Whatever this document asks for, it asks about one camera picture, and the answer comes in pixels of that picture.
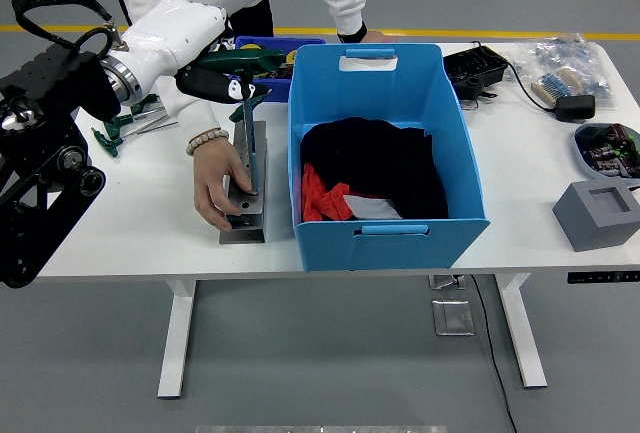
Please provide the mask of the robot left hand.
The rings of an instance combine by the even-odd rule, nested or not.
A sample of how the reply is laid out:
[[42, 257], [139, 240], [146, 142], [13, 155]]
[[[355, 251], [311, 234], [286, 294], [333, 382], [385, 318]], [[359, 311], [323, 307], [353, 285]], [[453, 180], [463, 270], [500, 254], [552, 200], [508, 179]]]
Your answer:
[[121, 104], [141, 101], [161, 77], [175, 79], [190, 96], [233, 104], [268, 93], [262, 85], [192, 65], [227, 26], [223, 8], [187, 0], [161, 0], [122, 35], [124, 50], [111, 49], [103, 60]]

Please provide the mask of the person's right hand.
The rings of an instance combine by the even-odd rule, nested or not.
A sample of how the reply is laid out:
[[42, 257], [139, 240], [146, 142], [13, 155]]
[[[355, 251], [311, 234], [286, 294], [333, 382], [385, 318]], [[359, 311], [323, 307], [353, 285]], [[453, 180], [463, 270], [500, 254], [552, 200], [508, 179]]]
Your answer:
[[230, 231], [227, 217], [238, 216], [240, 210], [228, 199], [223, 186], [230, 177], [246, 193], [252, 184], [244, 165], [228, 139], [215, 138], [198, 146], [193, 153], [194, 206], [202, 218], [221, 231]]

